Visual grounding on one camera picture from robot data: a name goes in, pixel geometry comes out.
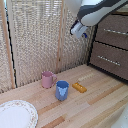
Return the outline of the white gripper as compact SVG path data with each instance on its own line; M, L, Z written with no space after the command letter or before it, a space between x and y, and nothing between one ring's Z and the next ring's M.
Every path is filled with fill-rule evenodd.
M84 33L86 29L86 26L82 25L80 21L76 20L70 29L70 34L73 35L75 38L80 38L83 34L84 37L87 38L87 34Z

